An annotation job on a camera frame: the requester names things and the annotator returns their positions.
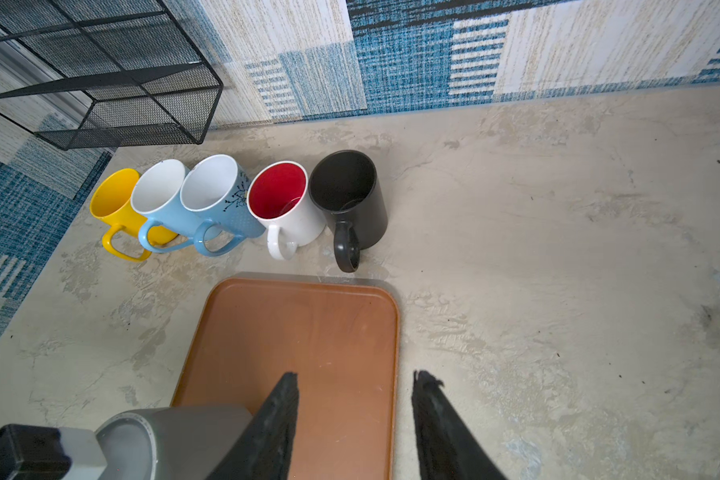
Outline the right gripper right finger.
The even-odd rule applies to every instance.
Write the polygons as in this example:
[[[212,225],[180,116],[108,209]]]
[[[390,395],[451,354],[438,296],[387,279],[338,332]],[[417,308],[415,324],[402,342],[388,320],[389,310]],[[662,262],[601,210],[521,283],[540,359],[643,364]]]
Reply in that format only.
[[[500,479],[489,458],[426,370],[413,374],[412,408],[421,479]]]

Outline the light blue mug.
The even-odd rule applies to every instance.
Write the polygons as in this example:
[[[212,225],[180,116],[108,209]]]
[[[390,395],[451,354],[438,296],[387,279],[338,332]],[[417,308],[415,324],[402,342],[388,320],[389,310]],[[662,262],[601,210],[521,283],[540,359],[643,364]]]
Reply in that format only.
[[[203,219],[180,200],[188,172],[181,161],[167,159],[153,165],[136,183],[131,206],[146,218],[138,231],[138,239],[146,250],[170,253],[193,245],[194,234]]]

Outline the grey mug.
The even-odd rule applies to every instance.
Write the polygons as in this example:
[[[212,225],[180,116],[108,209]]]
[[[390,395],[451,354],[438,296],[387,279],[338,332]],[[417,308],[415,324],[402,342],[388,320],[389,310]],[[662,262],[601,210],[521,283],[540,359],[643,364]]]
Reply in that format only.
[[[96,438],[104,479],[204,479],[252,420],[238,405],[137,409],[105,421]]]

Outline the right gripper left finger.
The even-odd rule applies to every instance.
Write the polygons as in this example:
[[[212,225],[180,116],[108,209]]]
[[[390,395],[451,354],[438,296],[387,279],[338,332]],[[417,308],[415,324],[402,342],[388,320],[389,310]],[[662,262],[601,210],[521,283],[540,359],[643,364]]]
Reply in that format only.
[[[298,407],[298,375],[286,372],[207,479],[287,479]]]

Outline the brown plastic tray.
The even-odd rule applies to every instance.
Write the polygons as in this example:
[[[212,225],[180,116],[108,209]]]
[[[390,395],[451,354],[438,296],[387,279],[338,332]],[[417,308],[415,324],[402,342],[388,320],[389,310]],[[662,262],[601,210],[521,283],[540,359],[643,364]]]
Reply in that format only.
[[[384,289],[232,277],[210,292],[172,399],[256,413],[287,372],[299,405],[293,479],[387,479],[399,310]]]

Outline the yellow mug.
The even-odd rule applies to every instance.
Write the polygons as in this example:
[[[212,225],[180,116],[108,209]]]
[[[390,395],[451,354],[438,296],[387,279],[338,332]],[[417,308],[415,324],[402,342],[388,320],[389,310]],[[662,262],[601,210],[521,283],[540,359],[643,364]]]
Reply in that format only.
[[[131,256],[117,250],[112,241],[119,232],[138,239],[139,231],[147,221],[144,215],[137,213],[131,206],[131,196],[140,178],[141,174],[132,168],[116,171],[96,189],[90,203],[92,216],[109,226],[102,237],[103,247],[110,254],[131,262],[145,261],[152,252],[144,248],[140,256]]]

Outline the black mug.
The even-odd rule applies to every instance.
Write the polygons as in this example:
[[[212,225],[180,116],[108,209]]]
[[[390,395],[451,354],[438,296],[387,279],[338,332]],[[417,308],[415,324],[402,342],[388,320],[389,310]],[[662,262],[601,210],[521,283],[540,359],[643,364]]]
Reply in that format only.
[[[360,151],[334,152],[313,169],[308,193],[333,233],[338,267],[355,272],[361,251],[377,244],[388,227],[375,164]]]

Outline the white mug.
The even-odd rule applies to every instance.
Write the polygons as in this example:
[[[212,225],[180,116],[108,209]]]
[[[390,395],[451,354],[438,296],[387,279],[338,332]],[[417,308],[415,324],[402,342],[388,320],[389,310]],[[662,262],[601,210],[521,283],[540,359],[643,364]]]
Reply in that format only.
[[[306,169],[293,161],[267,166],[251,183],[248,210],[265,227],[267,247],[276,260],[290,260],[299,247],[316,240],[326,227],[308,186]]]

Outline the teal blue mug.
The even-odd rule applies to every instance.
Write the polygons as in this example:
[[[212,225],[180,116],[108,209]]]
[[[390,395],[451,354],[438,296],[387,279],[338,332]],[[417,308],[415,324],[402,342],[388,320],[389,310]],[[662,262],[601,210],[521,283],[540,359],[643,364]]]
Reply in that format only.
[[[244,240],[264,234],[265,227],[247,206],[251,183],[237,161],[226,154],[203,159],[187,174],[180,189],[180,201],[183,207],[201,219],[192,235],[200,254],[218,257]],[[232,238],[218,250],[211,250],[207,246],[211,230],[227,232]]]

